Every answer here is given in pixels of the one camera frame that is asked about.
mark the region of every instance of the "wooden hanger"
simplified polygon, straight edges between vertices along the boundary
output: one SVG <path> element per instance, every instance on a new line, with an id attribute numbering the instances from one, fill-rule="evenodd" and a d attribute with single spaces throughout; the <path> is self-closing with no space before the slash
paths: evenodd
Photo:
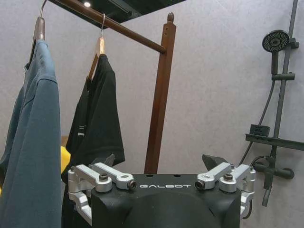
<path id="1" fill-rule="evenodd" d="M 104 22 L 105 22 L 105 14 L 103 16 L 104 20 L 103 23 L 101 25 L 101 37 L 98 38 L 97 40 L 97 44 L 96 44 L 96 50 L 95 50 L 95 56 L 94 56 L 94 60 L 90 69 L 90 73 L 89 76 L 87 77 L 88 80 L 92 81 L 93 78 L 93 73 L 95 71 L 96 65 L 98 63 L 98 58 L 101 54 L 105 54 L 105 39 L 103 36 L 103 29 L 104 29 Z"/>
<path id="2" fill-rule="evenodd" d="M 30 56 L 29 56 L 28 66 L 30 65 L 30 63 L 33 59 L 34 50 L 35 50 L 35 47 L 36 47 L 37 40 L 39 40 L 39 39 L 45 40 L 45 29 L 44 29 L 45 28 L 45 23 L 44 23 L 44 19 L 42 18 L 42 12 L 43 12 L 43 8 L 44 8 L 46 2 L 47 2 L 47 0 L 43 1 L 42 7 L 41 7 L 41 10 L 40 10 L 40 16 L 36 20 L 33 43 L 32 43 L 32 50 L 31 50 L 31 53 L 30 53 Z"/>

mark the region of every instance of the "hanger hook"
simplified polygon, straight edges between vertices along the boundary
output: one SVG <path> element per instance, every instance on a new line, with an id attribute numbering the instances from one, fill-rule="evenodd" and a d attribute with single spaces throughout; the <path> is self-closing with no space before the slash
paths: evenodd
<path id="1" fill-rule="evenodd" d="M 102 25 L 101 25 L 101 36 L 102 36 L 102 37 L 104 37 L 103 31 L 104 31 L 104 24 L 105 24 L 105 23 L 104 23 L 104 22 L 105 22 L 105 13 L 104 13 L 103 18 L 104 18 L 104 19 L 103 19 L 103 23 L 102 23 Z"/>
<path id="2" fill-rule="evenodd" d="M 40 17 L 42 17 L 43 8 L 44 8 L 46 2 L 47 2 L 47 0 L 44 0 L 43 3 L 42 3 L 41 10 L 40 10 Z"/>

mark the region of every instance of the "ceiling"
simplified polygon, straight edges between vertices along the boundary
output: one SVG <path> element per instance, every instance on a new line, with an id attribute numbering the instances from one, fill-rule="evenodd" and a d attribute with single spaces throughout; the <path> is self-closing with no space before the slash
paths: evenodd
<path id="1" fill-rule="evenodd" d="M 62 8 L 76 14 L 82 19 L 101 27 L 97 22 L 86 18 L 85 16 L 63 6 L 55 0 L 50 0 L 54 4 L 61 6 Z M 163 9 L 167 6 L 174 5 L 176 3 L 185 0 L 78 0 L 81 3 L 89 2 L 91 8 L 99 11 L 100 13 L 105 13 L 106 16 L 112 18 L 113 20 L 122 23 L 127 20 L 131 20 L 136 17 Z"/>

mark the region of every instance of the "silver metal bracket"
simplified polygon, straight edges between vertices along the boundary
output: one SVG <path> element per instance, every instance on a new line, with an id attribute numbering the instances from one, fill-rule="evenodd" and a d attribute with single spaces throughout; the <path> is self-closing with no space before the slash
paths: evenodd
<path id="1" fill-rule="evenodd" d="M 243 180 L 250 172 L 248 165 L 240 165 L 234 169 L 227 177 L 224 175 L 219 179 L 219 189 L 225 192 L 237 191 L 238 182 Z"/>
<path id="2" fill-rule="evenodd" d="M 117 188 L 119 189 L 135 189 L 136 182 L 134 180 L 133 175 L 129 173 L 123 173 L 116 169 L 113 169 L 110 166 L 107 166 L 103 163 L 96 163 L 92 166 L 92 170 L 98 173 L 105 173 L 109 177 L 112 178 L 112 181 L 116 184 Z"/>
<path id="3" fill-rule="evenodd" d="M 219 189 L 223 192 L 233 193 L 239 189 L 241 191 L 240 216 L 244 217 L 249 202 L 253 199 L 255 190 L 256 171 L 248 165 L 240 165 L 234 168 L 229 163 L 223 162 L 212 170 L 198 174 L 195 186 L 198 190 L 208 190 L 219 181 Z"/>
<path id="4" fill-rule="evenodd" d="M 117 188 L 131 190 L 136 187 L 133 175 L 122 173 L 103 163 L 72 167 L 68 171 L 68 195 L 69 199 L 76 204 L 77 212 L 92 225 L 92 210 L 88 203 L 87 195 L 91 189 L 98 192 L 108 192 L 112 189 L 112 181 Z"/>
<path id="5" fill-rule="evenodd" d="M 231 172 L 231 164 L 223 162 L 206 173 L 200 173 L 197 177 L 196 186 L 201 190 L 212 189 L 221 176 Z"/>

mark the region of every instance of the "clothes rack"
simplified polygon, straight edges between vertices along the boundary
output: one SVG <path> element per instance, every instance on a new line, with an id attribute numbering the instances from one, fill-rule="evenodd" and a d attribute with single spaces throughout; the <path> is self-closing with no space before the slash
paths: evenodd
<path id="1" fill-rule="evenodd" d="M 104 19 L 103 14 L 97 12 L 92 8 L 85 7 L 81 2 L 77 0 L 52 0 L 52 2 L 54 1 L 84 15 L 85 17 L 90 18 L 97 23 L 102 23 L 104 20 L 104 26 L 113 29 L 116 32 L 119 32 L 122 35 L 129 37 L 160 53 L 144 168 L 144 173 L 157 173 L 176 32 L 176 26 L 173 24 L 174 14 L 168 14 L 167 23 L 163 26 L 161 39 L 162 42 L 161 45 L 159 45 L 143 37 L 142 35 L 122 26 L 107 16 Z"/>

